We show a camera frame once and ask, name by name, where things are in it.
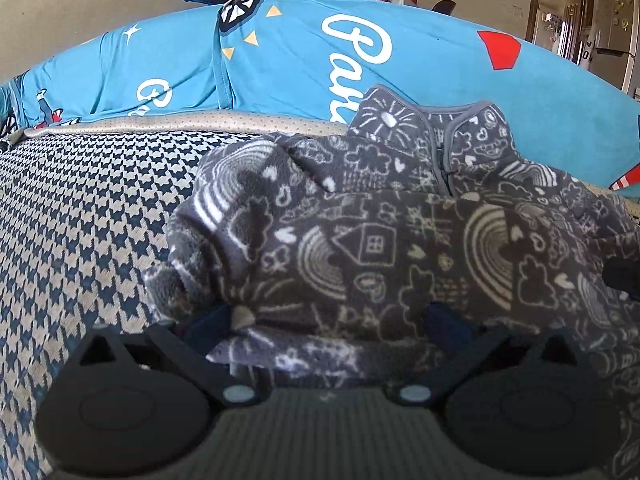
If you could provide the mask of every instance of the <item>gray fleece blanket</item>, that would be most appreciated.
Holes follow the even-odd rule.
[[[640,260],[617,196],[523,159],[489,102],[429,108],[372,88],[344,136],[215,149],[145,275],[163,315],[232,307],[211,359],[289,378],[385,381],[436,364],[424,307],[478,324],[566,326],[603,376],[640,356],[638,303],[600,276]]]

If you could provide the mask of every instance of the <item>white star pattern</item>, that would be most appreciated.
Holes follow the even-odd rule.
[[[133,27],[131,27],[129,30],[125,30],[122,35],[127,37],[127,45],[129,44],[129,40],[131,39],[131,37],[139,30],[142,30],[141,28],[138,28],[138,24],[136,23]]]

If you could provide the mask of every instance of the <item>red triangle pattern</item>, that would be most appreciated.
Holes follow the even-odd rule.
[[[478,30],[494,70],[508,70],[515,66],[522,45],[518,40],[503,32]]]

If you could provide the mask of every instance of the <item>cartoon character print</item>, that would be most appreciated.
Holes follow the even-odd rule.
[[[638,115],[638,136],[640,137],[640,115]],[[635,186],[636,184],[640,184],[640,164],[636,164],[623,176],[617,179],[613,184],[611,184],[611,186],[609,186],[609,189],[617,191],[619,189],[625,189],[625,187]]]
[[[15,119],[15,113],[13,110],[9,111],[4,123],[2,123],[2,130],[0,136],[12,134],[18,130],[18,121]]]
[[[252,17],[262,0],[229,0],[220,7],[218,30],[226,34]]]
[[[40,111],[42,111],[42,113],[44,114],[44,120],[36,124],[36,126],[34,127],[36,130],[44,128],[45,126],[51,126],[52,124],[60,123],[60,121],[62,121],[62,112],[64,111],[64,108],[56,108],[55,110],[52,110],[51,106],[49,106],[49,103],[47,103],[47,100],[44,98],[44,95],[46,93],[47,93],[47,89],[43,88],[36,95],[36,99],[38,100],[38,106],[40,107]],[[80,119],[78,118],[72,119],[70,121],[67,121],[66,123],[60,123],[60,126],[68,125],[68,124],[76,124],[79,122],[80,122]]]

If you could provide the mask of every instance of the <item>chair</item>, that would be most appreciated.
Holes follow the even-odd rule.
[[[456,3],[453,0],[440,0],[431,10],[433,10],[433,12],[439,12],[440,14],[450,16],[455,8]]]

